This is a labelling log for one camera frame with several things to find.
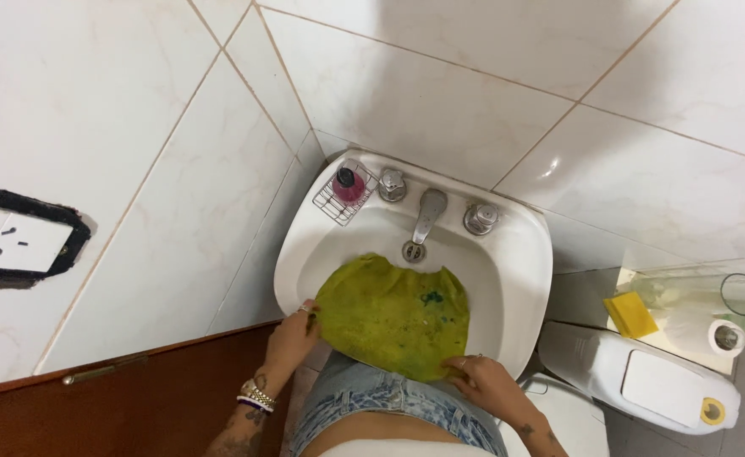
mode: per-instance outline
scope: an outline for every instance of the wire soap holder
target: wire soap holder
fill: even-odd
[[[336,173],[333,173],[330,175],[330,179],[324,183],[321,190],[313,197],[313,204],[330,216],[330,219],[335,220],[342,227],[346,227],[349,221],[353,219],[355,213],[361,209],[364,203],[367,203],[367,199],[378,188],[378,177],[372,174],[372,171],[369,171],[360,162],[352,159],[345,160],[337,171],[341,168],[349,168],[363,179],[364,193],[361,198],[355,203],[344,203],[339,200],[336,197],[336,193],[333,192],[333,180],[336,179]]]

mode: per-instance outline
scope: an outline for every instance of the person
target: person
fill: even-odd
[[[308,300],[268,338],[265,362],[247,380],[225,430],[204,457],[256,455],[276,396],[319,339]],[[302,409],[293,457],[431,455],[506,457],[494,418],[512,427],[532,457],[566,457],[550,424],[496,360],[481,355],[443,362],[465,373],[431,385],[333,351]]]

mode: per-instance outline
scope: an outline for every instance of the green cloth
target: green cloth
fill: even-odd
[[[316,296],[322,338],[379,369],[428,382],[446,358],[465,354],[468,299],[443,267],[418,273],[364,254],[339,267]]]

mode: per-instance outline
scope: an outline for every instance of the white sink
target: white sink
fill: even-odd
[[[312,200],[345,159],[363,163],[377,176],[384,168],[402,171],[406,198],[386,203],[375,192],[346,227],[338,225]],[[401,247],[412,237],[420,196],[429,187],[447,193],[448,207],[426,239],[426,259],[409,264]],[[491,233],[476,237],[463,227],[470,203],[498,209]],[[519,376],[539,337],[553,275],[550,233],[539,212],[408,163],[347,151],[316,179],[290,226],[274,274],[279,306],[285,314],[296,312],[340,265],[369,252],[419,272],[447,267],[468,294],[466,353],[495,358]]]

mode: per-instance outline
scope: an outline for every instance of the hand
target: hand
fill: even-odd
[[[476,406],[507,422],[511,427],[527,423],[529,416],[541,414],[501,363],[488,357],[468,355],[447,358],[442,366],[465,373],[451,378],[459,391]]]
[[[302,306],[319,309],[314,300],[306,300]],[[310,325],[310,320],[315,318],[310,316],[307,310],[300,309],[274,329],[268,338],[264,372],[286,375],[286,380],[294,373],[319,340],[321,325],[318,322]]]

